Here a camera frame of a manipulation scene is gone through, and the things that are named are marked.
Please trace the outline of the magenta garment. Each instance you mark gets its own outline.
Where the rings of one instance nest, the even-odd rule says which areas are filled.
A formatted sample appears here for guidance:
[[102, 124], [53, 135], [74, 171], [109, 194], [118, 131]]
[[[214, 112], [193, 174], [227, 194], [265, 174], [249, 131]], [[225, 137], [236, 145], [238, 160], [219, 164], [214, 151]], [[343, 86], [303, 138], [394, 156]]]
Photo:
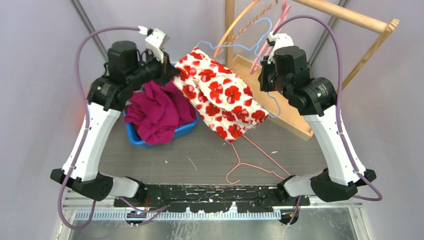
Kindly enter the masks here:
[[132, 124], [137, 135], [150, 145], [172, 141], [178, 127], [196, 120], [196, 110], [173, 84], [151, 81], [143, 91], [135, 91], [124, 108], [125, 124]]

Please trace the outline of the wooden hanger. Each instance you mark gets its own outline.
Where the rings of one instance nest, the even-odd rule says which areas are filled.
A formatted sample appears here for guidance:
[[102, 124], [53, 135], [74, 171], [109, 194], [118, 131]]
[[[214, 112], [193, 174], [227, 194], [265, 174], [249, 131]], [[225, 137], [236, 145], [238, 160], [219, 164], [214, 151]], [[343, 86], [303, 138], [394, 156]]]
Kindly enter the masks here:
[[223, 57], [227, 64], [232, 62], [234, 50], [230, 45], [235, 44], [255, 21], [281, 7], [282, 3], [281, 0], [225, 0], [224, 33], [213, 57]]

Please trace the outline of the floral white red garment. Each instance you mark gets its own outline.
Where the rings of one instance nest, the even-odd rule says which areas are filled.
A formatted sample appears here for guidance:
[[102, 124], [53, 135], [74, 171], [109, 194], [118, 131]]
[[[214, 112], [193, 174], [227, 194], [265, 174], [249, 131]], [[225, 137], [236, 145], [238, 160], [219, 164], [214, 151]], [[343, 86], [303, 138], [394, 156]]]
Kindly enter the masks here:
[[175, 65], [174, 85], [195, 107], [203, 122], [226, 142], [263, 123], [269, 112], [253, 97], [239, 75], [195, 47]]

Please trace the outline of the pink wire hanger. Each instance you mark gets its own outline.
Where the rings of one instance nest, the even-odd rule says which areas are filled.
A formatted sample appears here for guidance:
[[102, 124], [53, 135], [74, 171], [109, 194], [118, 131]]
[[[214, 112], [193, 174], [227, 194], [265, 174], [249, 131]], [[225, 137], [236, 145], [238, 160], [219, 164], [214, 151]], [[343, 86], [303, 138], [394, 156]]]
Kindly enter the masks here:
[[276, 159], [273, 158], [275, 152], [268, 153], [257, 145], [252, 139], [243, 136], [244, 141], [248, 144], [249, 147], [253, 148], [254, 151], [257, 151], [261, 154], [259, 160], [247, 160], [247, 153], [242, 153], [241, 148], [236, 145], [234, 142], [229, 143], [231, 146], [234, 156], [236, 158], [236, 163], [228, 170], [225, 174], [225, 181], [230, 185], [239, 184], [241, 178], [231, 178], [231, 175], [238, 171], [240, 168], [250, 168], [252, 170], [260, 171], [264, 174], [274, 176], [279, 180], [286, 180], [290, 176], [290, 172]]

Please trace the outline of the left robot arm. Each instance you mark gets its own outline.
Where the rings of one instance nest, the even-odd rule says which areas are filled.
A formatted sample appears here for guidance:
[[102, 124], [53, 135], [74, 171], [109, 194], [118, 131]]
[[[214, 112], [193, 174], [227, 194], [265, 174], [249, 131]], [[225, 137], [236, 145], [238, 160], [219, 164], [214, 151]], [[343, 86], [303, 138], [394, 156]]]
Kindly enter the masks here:
[[118, 41], [107, 52], [105, 73], [90, 86], [87, 113], [71, 154], [50, 179], [94, 201], [125, 197], [133, 206], [146, 200], [144, 184], [130, 177], [102, 174], [98, 167], [109, 134], [135, 90], [148, 82], [165, 86], [179, 74], [163, 47], [146, 45], [140, 52], [132, 41]]

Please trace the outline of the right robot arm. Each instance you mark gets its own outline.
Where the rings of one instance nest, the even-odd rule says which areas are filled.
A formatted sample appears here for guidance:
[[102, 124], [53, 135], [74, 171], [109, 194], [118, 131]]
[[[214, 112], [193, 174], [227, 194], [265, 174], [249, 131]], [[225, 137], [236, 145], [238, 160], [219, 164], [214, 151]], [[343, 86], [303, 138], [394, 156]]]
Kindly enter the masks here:
[[337, 93], [332, 82], [324, 77], [312, 78], [306, 52], [297, 46], [274, 49], [261, 61], [258, 77], [260, 90], [276, 91], [290, 106], [297, 109], [313, 130], [324, 155], [326, 168], [318, 173], [296, 176], [277, 185], [277, 198], [291, 205], [298, 196], [317, 196], [324, 202], [338, 202], [354, 197], [358, 187], [377, 178], [374, 170], [366, 169], [352, 150], [346, 152], [343, 127], [337, 122]]

